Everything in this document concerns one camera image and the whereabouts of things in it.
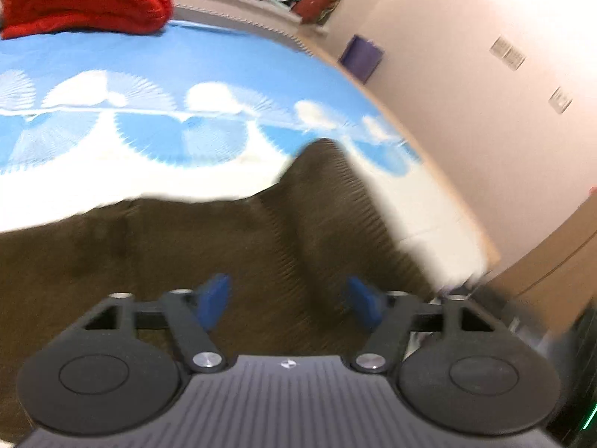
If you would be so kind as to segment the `brown corduroy pants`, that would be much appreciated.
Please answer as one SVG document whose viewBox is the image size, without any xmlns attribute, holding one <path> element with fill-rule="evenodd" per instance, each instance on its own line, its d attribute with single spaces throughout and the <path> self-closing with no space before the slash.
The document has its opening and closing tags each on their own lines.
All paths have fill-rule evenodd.
<svg viewBox="0 0 597 448">
<path fill-rule="evenodd" d="M 338 144 L 303 148 L 278 181 L 238 200 L 124 200 L 1 237 L 1 437 L 29 423 L 18 368 L 102 298 L 150 301 L 216 274 L 232 282 L 215 341 L 226 355 L 352 354 L 364 341 L 350 277 L 429 299 L 381 203 Z"/>
</svg>

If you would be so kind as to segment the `blue patterned bed sheet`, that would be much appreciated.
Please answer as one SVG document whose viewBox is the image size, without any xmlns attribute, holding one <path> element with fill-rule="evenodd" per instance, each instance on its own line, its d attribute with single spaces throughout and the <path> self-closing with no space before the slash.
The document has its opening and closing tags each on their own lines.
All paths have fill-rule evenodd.
<svg viewBox="0 0 597 448">
<path fill-rule="evenodd" d="M 173 21 L 1 44 L 3 231 L 137 197 L 250 196 L 318 139 L 347 154 L 434 286 L 490 271 L 489 239 L 398 120 L 282 34 Z"/>
</svg>

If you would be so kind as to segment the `purple box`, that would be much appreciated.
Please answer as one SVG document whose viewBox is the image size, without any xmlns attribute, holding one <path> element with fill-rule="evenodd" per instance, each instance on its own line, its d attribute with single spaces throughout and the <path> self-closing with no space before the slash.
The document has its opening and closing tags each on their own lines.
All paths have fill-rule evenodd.
<svg viewBox="0 0 597 448">
<path fill-rule="evenodd" d="M 378 68 L 384 54 L 384 50 L 373 41 L 354 34 L 338 62 L 355 79 L 365 84 Z"/>
</svg>

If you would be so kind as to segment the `white wall socket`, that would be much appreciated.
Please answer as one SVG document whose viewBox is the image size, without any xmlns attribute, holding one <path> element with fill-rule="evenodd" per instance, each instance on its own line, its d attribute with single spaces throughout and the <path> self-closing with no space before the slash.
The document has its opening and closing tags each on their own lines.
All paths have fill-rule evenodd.
<svg viewBox="0 0 597 448">
<path fill-rule="evenodd" d="M 573 102 L 573 98 L 562 87 L 557 87 L 550 95 L 548 104 L 557 114 L 563 114 Z"/>
</svg>

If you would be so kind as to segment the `white wall switch panel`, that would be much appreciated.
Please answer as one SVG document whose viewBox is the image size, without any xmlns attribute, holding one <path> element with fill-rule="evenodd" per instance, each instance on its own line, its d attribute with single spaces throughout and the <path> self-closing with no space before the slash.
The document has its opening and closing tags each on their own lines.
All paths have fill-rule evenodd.
<svg viewBox="0 0 597 448">
<path fill-rule="evenodd" d="M 490 47 L 490 53 L 500 59 L 513 71 L 518 70 L 525 62 L 526 56 L 522 51 L 514 47 L 510 41 L 504 37 L 498 37 Z"/>
</svg>

